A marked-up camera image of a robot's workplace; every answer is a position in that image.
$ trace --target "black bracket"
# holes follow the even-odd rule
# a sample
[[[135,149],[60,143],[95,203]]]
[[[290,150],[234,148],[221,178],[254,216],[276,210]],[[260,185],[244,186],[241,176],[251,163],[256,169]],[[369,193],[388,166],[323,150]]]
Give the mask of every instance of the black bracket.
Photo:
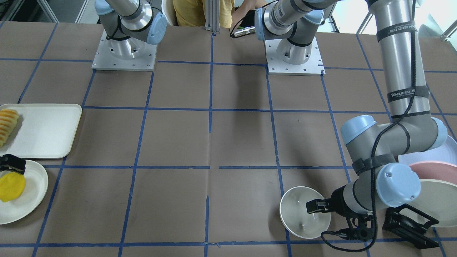
[[[0,156],[0,171],[14,171],[24,175],[26,160],[14,155]]]
[[[400,214],[400,211],[403,209],[409,209],[426,218],[428,221],[425,224],[417,223],[411,218]],[[430,215],[410,205],[403,204],[396,208],[390,207],[387,209],[383,229],[412,243],[417,249],[428,249],[439,247],[437,242],[425,236],[427,229],[438,223],[439,221]]]

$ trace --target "black strap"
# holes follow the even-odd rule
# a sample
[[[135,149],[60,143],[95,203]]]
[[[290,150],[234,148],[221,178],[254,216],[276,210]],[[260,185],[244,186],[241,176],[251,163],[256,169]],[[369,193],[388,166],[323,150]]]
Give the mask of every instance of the black strap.
[[[377,41],[381,41],[383,38],[392,36],[398,33],[417,31],[416,23],[414,21],[402,22],[392,26],[383,28],[376,33]]]
[[[356,174],[359,176],[365,171],[369,171],[372,168],[377,168],[391,162],[396,162],[392,154],[377,155],[366,160],[358,159],[352,164],[352,167],[354,168]]]
[[[415,87],[400,89],[400,90],[388,93],[387,100],[388,100],[388,102],[393,102],[393,101],[411,97],[411,96],[421,96],[421,97],[429,98],[430,89],[427,86],[415,86]]]

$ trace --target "white chair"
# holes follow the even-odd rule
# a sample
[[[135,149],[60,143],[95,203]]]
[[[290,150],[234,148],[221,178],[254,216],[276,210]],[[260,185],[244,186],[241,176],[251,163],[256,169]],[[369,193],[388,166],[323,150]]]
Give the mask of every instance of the white chair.
[[[178,26],[173,0],[162,0],[162,12],[167,18],[168,25]]]

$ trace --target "person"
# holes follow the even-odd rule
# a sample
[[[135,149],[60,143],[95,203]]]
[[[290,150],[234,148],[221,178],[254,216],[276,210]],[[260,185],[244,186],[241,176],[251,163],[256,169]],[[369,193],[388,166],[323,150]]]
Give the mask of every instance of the person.
[[[233,28],[250,10],[255,10],[266,4],[265,0],[244,0],[235,10],[234,0],[220,0],[219,25]],[[179,26],[203,27],[206,23],[206,0],[173,0],[176,19]]]

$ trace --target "bread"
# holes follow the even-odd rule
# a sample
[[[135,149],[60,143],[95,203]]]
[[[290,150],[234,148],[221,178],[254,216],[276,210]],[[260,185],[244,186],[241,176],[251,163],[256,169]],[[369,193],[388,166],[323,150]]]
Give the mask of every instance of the bread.
[[[0,147],[2,147],[8,140],[8,137],[14,130],[14,127],[17,125],[18,118],[19,114],[15,110],[0,110]]]

